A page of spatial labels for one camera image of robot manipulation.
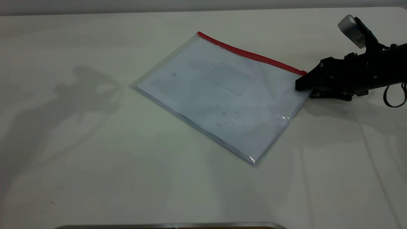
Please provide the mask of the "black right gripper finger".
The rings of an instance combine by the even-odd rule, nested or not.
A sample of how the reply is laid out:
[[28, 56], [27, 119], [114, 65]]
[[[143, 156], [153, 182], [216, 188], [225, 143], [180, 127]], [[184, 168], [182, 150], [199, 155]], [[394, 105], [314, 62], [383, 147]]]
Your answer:
[[325, 78], [326, 72], [324, 71], [324, 63], [320, 62], [314, 69], [295, 81], [295, 90], [306, 91], [318, 89], [324, 84]]
[[311, 99], [335, 99], [342, 101], [351, 101], [352, 95], [343, 94], [341, 92], [331, 90], [312, 90], [310, 94]]

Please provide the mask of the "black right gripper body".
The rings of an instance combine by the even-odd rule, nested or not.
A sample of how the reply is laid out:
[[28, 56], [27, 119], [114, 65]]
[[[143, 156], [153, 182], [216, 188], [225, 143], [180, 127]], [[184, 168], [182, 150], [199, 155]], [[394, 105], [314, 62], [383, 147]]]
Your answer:
[[355, 95], [388, 86], [389, 51], [386, 49], [362, 55], [350, 53], [344, 59], [329, 57], [321, 60], [322, 89]]

